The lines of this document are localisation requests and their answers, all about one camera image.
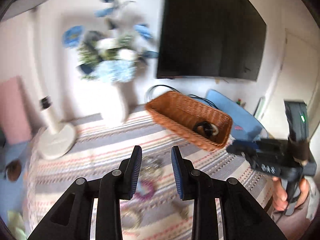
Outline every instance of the white vase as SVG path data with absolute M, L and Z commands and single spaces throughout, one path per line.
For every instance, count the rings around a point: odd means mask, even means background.
M 128 117 L 128 103 L 122 93 L 122 83 L 98 85 L 100 113 L 107 127 L 121 126 Z

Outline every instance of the pink ring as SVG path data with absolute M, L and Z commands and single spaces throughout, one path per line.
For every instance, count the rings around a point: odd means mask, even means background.
M 156 189 L 155 187 L 153 186 L 153 183 L 151 181 L 148 181 L 148 180 L 142 180 L 139 182 L 142 186 L 145 186 L 149 189 L 149 192 L 145 195 L 142 195 L 140 192 L 136 192 L 136 196 L 138 199 L 141 199 L 141 200 L 147 200 L 147 199 L 150 199 L 153 197 L 153 195 L 155 194 L 156 192 Z

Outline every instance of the striped rug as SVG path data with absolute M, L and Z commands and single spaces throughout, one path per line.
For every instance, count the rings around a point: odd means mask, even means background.
M 27 197 L 23 207 L 23 218 L 29 235 L 62 193 L 78 177 L 87 180 L 101 178 L 118 168 L 120 162 L 129 158 L 133 147 L 140 145 L 143 156 L 162 160 L 162 175 L 156 181 L 156 193 L 147 201 L 135 197 L 121 201 L 121 210 L 134 209 L 142 216 L 141 225 L 135 230 L 123 230 L 123 239 L 169 240 L 190 239 L 193 201 L 181 201 L 177 195 L 171 165 L 171 147 L 178 145 L 181 154 L 212 178 L 226 180 L 237 178 L 251 195 L 265 207 L 271 197 L 271 181 L 259 172 L 250 169 L 244 158 L 228 154 L 225 149 L 206 152 L 176 136 L 164 127 L 155 124 L 151 116 L 139 106 L 130 114 L 127 122 L 107 129 L 99 114 L 73 122 L 78 132 L 74 147 L 63 157 L 46 161 L 40 159 L 33 148 L 28 175 L 25 178 Z M 171 202 L 189 210 L 188 219 L 183 220 Z M 222 236 L 219 200 L 217 216 L 219 236 Z M 95 236 L 97 201 L 92 213 L 91 239 Z

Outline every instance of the blue cushion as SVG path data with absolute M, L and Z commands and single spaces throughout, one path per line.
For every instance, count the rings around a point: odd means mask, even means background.
M 22 171 L 17 181 L 11 182 L 4 179 L 4 174 L 0 174 L 0 216 L 4 223 L 8 223 L 8 210 L 22 212 L 22 201 L 26 196 L 26 188 L 23 184 L 23 176 L 26 172 L 25 165 L 31 156 L 29 152 L 29 142 L 9 145 L 5 144 L 3 155 L 0 156 L 2 165 L 7 165 L 14 159 L 19 159 L 22 165 Z
M 230 115 L 233 120 L 231 135 L 236 140 L 254 141 L 260 140 L 261 136 L 268 138 L 268 133 L 263 125 L 231 99 L 216 90 L 208 90 L 205 98 L 212 101 L 220 111 Z

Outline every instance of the black cable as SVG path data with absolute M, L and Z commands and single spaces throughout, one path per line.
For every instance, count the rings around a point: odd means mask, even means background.
M 149 102 L 150 99 L 152 99 L 152 91 L 153 91 L 156 87 L 166 87 L 166 88 L 171 89 L 172 91 L 175 91 L 175 92 L 180 93 L 177 89 L 175 89 L 175 88 L 173 88 L 173 87 L 171 87 L 171 86 L 168 86 L 168 85 L 155 85 L 155 86 L 149 88 L 148 91 L 146 92 L 146 95 L 145 95 L 145 102 L 146 102 L 146 103 Z M 206 102 L 207 104 L 209 104 L 209 106 L 214 107 L 214 108 L 216 108 L 216 109 L 219 110 L 219 108 L 217 108 L 217 106 L 216 106 L 212 101 L 210 101 L 210 100 L 207 99 L 207 98 L 198 97 L 198 96 L 196 96 L 196 95 L 194 95 L 194 94 L 189 94 L 188 97 L 202 100 L 202 101 Z
M 210 101 L 210 100 L 207 99 L 207 98 L 198 97 L 198 96 L 193 95 L 193 94 L 189 94 L 188 97 L 197 98 L 197 99 L 199 99 L 199 100 L 203 100 L 204 102 L 208 103 L 209 106 L 214 107 L 214 108 L 216 108 L 216 109 L 219 110 L 219 108 L 217 108 L 217 106 L 216 106 L 212 101 Z
M 146 95 L 145 95 L 145 103 L 149 102 L 149 101 L 150 101 L 150 98 L 152 99 L 152 97 L 150 97 L 150 95 L 152 95 L 151 92 L 152 92 L 156 87 L 166 87 L 166 88 L 171 89 L 172 91 L 175 91 L 175 92 L 180 93 L 178 90 L 176 90 L 175 88 L 173 88 L 173 87 L 171 87 L 171 86 L 168 86 L 168 85 L 155 85 L 155 86 L 149 88 L 148 91 L 146 92 Z

